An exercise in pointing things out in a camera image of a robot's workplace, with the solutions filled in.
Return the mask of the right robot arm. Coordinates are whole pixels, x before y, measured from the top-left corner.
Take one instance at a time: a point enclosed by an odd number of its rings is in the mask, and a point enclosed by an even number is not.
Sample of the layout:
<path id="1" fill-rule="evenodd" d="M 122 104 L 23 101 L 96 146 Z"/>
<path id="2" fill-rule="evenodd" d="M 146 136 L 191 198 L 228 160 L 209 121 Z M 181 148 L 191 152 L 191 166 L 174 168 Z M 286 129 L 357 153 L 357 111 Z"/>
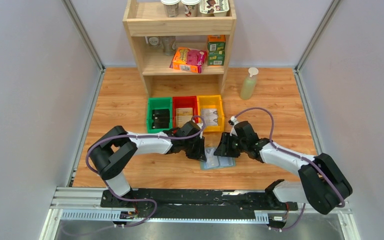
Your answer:
<path id="1" fill-rule="evenodd" d="M 353 188 L 333 158 L 326 153 L 308 155 L 282 147 L 268 138 L 260 138 L 248 121 L 223 132 L 214 151 L 218 157 L 238 158 L 242 153 L 260 163 L 280 167 L 299 177 L 299 181 L 281 180 L 265 195 L 266 205 L 279 209 L 285 202 L 309 204 L 326 215 L 342 208 Z"/>

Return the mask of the white credit card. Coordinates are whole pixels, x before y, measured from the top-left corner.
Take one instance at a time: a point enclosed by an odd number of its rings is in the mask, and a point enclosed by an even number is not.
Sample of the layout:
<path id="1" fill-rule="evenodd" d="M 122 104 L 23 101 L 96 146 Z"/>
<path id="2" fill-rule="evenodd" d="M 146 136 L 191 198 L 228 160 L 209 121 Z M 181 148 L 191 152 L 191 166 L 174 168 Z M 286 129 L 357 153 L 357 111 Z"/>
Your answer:
<path id="1" fill-rule="evenodd" d="M 207 127 L 217 127 L 219 125 L 219 118 L 216 115 L 208 115 L 203 117 Z"/>
<path id="2" fill-rule="evenodd" d="M 205 149 L 205 156 L 206 156 L 205 168 L 206 169 L 213 169 L 220 166 L 218 157 L 214 155 L 215 150 L 216 149 L 214 147 L 208 147 Z"/>

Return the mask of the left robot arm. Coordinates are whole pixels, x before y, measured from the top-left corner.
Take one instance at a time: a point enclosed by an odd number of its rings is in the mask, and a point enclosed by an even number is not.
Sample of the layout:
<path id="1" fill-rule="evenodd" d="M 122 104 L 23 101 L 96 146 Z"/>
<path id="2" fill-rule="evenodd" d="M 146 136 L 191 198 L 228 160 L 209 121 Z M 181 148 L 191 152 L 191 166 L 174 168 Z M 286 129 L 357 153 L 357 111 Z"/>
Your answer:
<path id="1" fill-rule="evenodd" d="M 114 193 L 115 203 L 125 208 L 132 203 L 133 194 L 124 168 L 134 156 L 183 151 L 189 159 L 206 162 L 202 132 L 203 126 L 192 120 L 182 127 L 148 134 L 130 132 L 117 125 L 88 149 L 85 161 Z"/>

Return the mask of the grey-green card holder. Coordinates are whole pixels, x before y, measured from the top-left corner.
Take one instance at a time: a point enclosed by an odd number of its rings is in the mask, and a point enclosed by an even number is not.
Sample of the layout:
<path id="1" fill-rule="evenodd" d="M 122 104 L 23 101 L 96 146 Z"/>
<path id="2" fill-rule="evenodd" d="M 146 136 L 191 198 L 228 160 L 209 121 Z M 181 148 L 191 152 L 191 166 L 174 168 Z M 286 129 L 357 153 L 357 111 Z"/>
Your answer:
<path id="1" fill-rule="evenodd" d="M 231 168 L 236 166 L 236 160 L 232 157 L 214 155 L 215 147 L 206 147 L 204 150 L 206 162 L 200 163 L 201 170 L 214 170 Z"/>

